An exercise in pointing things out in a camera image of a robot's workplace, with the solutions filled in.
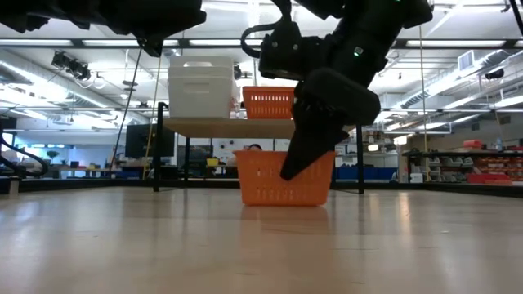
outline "black cable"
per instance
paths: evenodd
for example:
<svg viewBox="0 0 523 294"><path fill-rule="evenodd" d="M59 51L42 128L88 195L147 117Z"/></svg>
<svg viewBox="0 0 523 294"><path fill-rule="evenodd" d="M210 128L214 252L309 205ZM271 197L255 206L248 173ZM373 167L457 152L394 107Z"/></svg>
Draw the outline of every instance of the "black cable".
<svg viewBox="0 0 523 294"><path fill-rule="evenodd" d="M514 12L514 17L516 17L517 27L519 28L521 35L523 35L523 20L521 20L521 14L517 8L516 0L509 0L509 2L512 7L512 12Z"/></svg>
<svg viewBox="0 0 523 294"><path fill-rule="evenodd" d="M16 148L15 146L7 143L4 139L3 139L3 127L2 127L2 121L0 120L0 145L5 145L7 146L9 149L13 150L13 151L16 151L18 153L21 153L23 155L27 155L29 157L31 157L32 159L36 160L38 163L40 163L42 165L42 170L41 171L25 171L25 170L22 170L20 169L19 167L17 167L15 164L11 163L9 160L5 159L2 155L0 155L0 163L2 163L3 165L5 165L6 167L10 168L11 170L13 170L15 173L21 175L21 176L43 176L47 173L47 171L49 170L49 167L47 166L47 163L45 163L40 157L36 156L36 155L33 155L33 154L30 154L22 149L18 149Z"/></svg>
<svg viewBox="0 0 523 294"><path fill-rule="evenodd" d="M140 66L141 51L138 52L138 59L136 59L136 67L134 69L134 75L132 76L131 90L129 90L129 97L127 98L127 105L125 106L125 111L123 112L122 123L120 123L120 130L118 131L118 137L116 138L116 146L114 147L113 158L111 159L111 164L109 165L109 172L113 170L114 159L116 158L116 152L118 151L118 144L120 143L120 136L122 135L123 124L125 123L125 117L127 117L127 111L129 110L129 105L131 104L132 91L134 90L134 85L136 81L136 73L138 73L138 66Z"/></svg>
<svg viewBox="0 0 523 294"><path fill-rule="evenodd" d="M240 38L240 44L241 44L242 50L244 50L245 54L247 54L248 56L251 56L252 58L259 59L260 56L262 55L262 52L258 51L258 50L254 50L251 47L249 47L247 45L247 43L245 42L245 38L251 33L275 29L276 25L280 21L282 21L282 19L279 19L278 21L276 21L273 24L259 24L259 25L253 26L252 28L245 29L244 33L242 33L242 37Z"/></svg>

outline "rope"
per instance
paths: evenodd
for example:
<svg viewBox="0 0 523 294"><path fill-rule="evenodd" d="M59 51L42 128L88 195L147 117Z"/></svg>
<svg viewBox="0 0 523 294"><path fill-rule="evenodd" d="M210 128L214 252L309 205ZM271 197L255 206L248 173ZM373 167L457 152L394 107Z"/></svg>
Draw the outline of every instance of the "rope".
<svg viewBox="0 0 523 294"><path fill-rule="evenodd" d="M422 26L419 25L419 55L421 58L421 69L422 69L422 93L425 93L425 78L423 76L423 40L422 40ZM425 141L425 152L428 152L428 143L427 143L427 112L425 111L425 98L423 98L423 131L424 131L424 141ZM430 173L428 166L428 158L425 158L425 176L427 181L430 181Z"/></svg>
<svg viewBox="0 0 523 294"><path fill-rule="evenodd" d="M154 116L154 110L156 108L156 95L158 94L158 84L160 80L160 66L162 65L162 56L158 58L158 72L156 73L156 88L154 89L154 99L153 99L153 116ZM149 126L149 139L147 140L147 149L145 150L145 158L149 157L149 148L150 148L150 139L153 135L153 122L151 119L150 126ZM144 166L144 172L141 176L142 179L145 179L145 170L149 168L149 161Z"/></svg>

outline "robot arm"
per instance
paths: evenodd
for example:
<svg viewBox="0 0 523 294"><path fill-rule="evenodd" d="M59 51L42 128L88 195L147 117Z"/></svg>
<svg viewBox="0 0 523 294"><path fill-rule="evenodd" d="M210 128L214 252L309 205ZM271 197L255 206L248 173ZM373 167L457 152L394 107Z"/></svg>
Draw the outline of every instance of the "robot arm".
<svg viewBox="0 0 523 294"><path fill-rule="evenodd" d="M341 18L325 38L302 37L290 17L290 0L273 0L282 17L258 25L242 35L242 48L259 58L264 78L299 81L293 106L296 131L281 176L290 180L335 144L346 139L346 125L369 125L378 116L378 96L367 89L402 28L428 22L431 8L425 0L297 0L321 19ZM245 38L273 29L261 51Z"/></svg>

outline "table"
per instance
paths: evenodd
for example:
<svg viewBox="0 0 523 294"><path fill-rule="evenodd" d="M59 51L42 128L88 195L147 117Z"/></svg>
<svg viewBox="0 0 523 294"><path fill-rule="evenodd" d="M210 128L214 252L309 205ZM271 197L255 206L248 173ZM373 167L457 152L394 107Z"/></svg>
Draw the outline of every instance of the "table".
<svg viewBox="0 0 523 294"><path fill-rule="evenodd" d="M168 106L160 102L157 109L156 140L161 141L163 127L186 138L186 160L189 162L190 138L250 138L250 139L291 139L294 133L294 121L292 119L230 119L230 118L163 118L163 108ZM343 130L349 132L355 126L345 127ZM357 126L358 166L360 170L360 194L363 193L363 139L361 126ZM159 170L160 156L159 144L154 147L153 165ZM154 173L154 192L159 192L159 172ZM189 181L189 164L184 169L184 182Z"/></svg>

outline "wooden tabletop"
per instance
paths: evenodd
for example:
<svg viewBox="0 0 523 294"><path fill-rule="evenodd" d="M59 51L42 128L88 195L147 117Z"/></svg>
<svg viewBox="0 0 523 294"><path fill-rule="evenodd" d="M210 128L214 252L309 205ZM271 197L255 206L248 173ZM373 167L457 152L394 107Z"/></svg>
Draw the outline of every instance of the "wooden tabletop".
<svg viewBox="0 0 523 294"><path fill-rule="evenodd" d="M294 133L291 119L167 118L163 125L189 138L291 139Z"/></svg>

